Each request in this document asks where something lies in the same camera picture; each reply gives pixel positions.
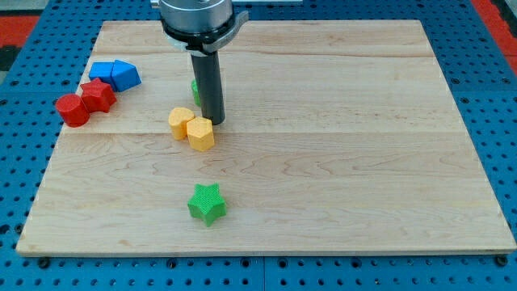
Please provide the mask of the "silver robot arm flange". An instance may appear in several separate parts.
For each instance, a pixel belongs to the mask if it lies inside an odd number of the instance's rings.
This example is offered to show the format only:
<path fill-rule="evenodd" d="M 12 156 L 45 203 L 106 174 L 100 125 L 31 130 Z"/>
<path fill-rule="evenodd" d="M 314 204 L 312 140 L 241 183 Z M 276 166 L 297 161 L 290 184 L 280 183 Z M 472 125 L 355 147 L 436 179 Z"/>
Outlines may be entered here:
<path fill-rule="evenodd" d="M 234 11 L 231 0 L 153 0 L 162 30 L 176 49 L 206 57 L 229 44 L 249 20 Z"/>

